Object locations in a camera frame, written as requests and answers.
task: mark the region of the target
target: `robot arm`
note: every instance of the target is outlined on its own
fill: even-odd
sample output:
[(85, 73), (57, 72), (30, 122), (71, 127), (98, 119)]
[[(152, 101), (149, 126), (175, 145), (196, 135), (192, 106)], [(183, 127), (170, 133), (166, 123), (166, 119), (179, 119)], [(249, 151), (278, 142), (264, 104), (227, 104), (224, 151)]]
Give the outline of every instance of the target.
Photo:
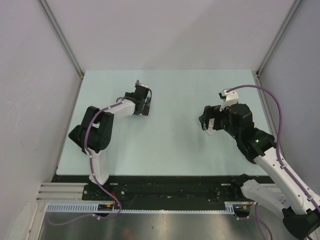
[[(131, 115), (148, 116), (151, 104), (151, 96), (148, 97), (149, 92), (151, 90), (147, 85), (137, 81), (135, 92), (126, 92), (124, 97), (118, 98), (116, 104), (109, 106), (94, 121), (94, 124), (99, 124), (99, 126), (91, 127), (87, 146), (92, 153), (93, 172), (101, 185), (109, 178), (106, 148), (111, 141), (114, 121)], [(81, 125), (77, 125), (68, 135), (82, 149), (82, 152), (87, 155), (89, 153), (85, 150), (85, 135), (91, 120), (99, 110), (99, 108), (94, 106), (88, 107)], [(93, 183), (96, 183), (92, 173), (89, 179)]]
[[(320, 226), (320, 213), (280, 165), (275, 138), (254, 127), (252, 112), (246, 104), (238, 103), (237, 92), (227, 92), (225, 89), (219, 95), (224, 100), (223, 104), (206, 106), (203, 115), (199, 117), (202, 129), (209, 135), (225, 130), (235, 139), (238, 149), (246, 159), (263, 168), (284, 196), (261, 186), (245, 174), (232, 181), (232, 185), (246, 198), (264, 205), (279, 216), (293, 236), (304, 239)], [(320, 196), (301, 180), (282, 155), (281, 160), (319, 205)]]

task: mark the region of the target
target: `metal floor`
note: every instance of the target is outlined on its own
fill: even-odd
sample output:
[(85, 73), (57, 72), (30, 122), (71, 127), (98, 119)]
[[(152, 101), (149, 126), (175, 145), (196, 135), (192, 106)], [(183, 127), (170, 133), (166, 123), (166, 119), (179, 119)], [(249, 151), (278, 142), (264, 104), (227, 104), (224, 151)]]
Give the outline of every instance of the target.
[[(63, 223), (80, 213), (47, 213)], [(263, 216), (274, 240), (294, 240), (274, 215)], [(121, 214), (114, 219), (85, 217), (64, 226), (45, 220), (39, 240), (262, 240), (255, 220), (239, 220), (229, 214)]]

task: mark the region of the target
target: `white panel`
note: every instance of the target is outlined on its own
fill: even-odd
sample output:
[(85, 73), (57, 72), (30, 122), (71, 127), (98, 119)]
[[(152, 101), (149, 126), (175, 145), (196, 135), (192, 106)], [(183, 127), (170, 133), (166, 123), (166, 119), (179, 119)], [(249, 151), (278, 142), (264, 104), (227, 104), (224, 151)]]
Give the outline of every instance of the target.
[(48, 3), (84, 70), (256, 70), (293, 1)]
[[(320, 2), (303, 1), (296, 17), (262, 73), (262, 84), (283, 111), (282, 147), (286, 160), (320, 193)], [(277, 109), (272, 113), (278, 119)]]
[[(236, 141), (224, 131), (209, 136), (199, 116), (207, 105), (220, 105), (225, 88), (254, 84), (248, 69), (239, 70), (129, 70), (87, 71), (70, 123), (81, 124), (89, 106), (104, 108), (136, 80), (152, 90), (149, 116), (116, 120), (106, 149), (110, 175), (266, 175), (246, 160)], [(249, 105), (257, 128), (268, 131), (256, 89), (239, 89), (241, 103)], [(89, 158), (67, 138), (58, 175), (89, 175)]]
[[(41, 182), (53, 170), (80, 80), (36, 0), (2, 0), (0, 9), (0, 239), (4, 239), (21, 207), (30, 203), (32, 209)], [(16, 233), (12, 232), (13, 239), (19, 239)]]

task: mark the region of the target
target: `white wall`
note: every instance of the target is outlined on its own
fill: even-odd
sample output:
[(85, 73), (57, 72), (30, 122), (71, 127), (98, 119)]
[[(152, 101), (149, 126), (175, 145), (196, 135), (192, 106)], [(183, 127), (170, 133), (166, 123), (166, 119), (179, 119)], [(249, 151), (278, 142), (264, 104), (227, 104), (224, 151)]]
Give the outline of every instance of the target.
[(53, 170), (80, 83), (36, 0), (0, 2), (0, 239)]
[(251, 69), (294, 0), (48, 0), (84, 70)]
[[(283, 111), (282, 147), (287, 161), (320, 194), (320, 1), (303, 1), (261, 81)], [(275, 105), (270, 100), (275, 119)]]

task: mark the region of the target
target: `white table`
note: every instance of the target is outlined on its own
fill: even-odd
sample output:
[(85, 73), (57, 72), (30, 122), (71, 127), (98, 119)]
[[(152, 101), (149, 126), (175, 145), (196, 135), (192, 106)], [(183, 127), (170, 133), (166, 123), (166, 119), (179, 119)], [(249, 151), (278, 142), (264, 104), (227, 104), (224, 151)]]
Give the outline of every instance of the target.
[[(114, 104), (135, 82), (152, 89), (149, 116), (130, 116), (113, 123), (107, 161), (111, 175), (267, 175), (248, 162), (226, 132), (202, 131), (198, 117), (207, 105), (220, 105), (218, 93), (243, 84), (254, 85), (250, 70), (87, 71), (68, 132), (79, 125), (89, 106)], [(256, 127), (269, 132), (258, 92), (238, 90)], [(89, 175), (89, 159), (66, 139), (57, 175)]]

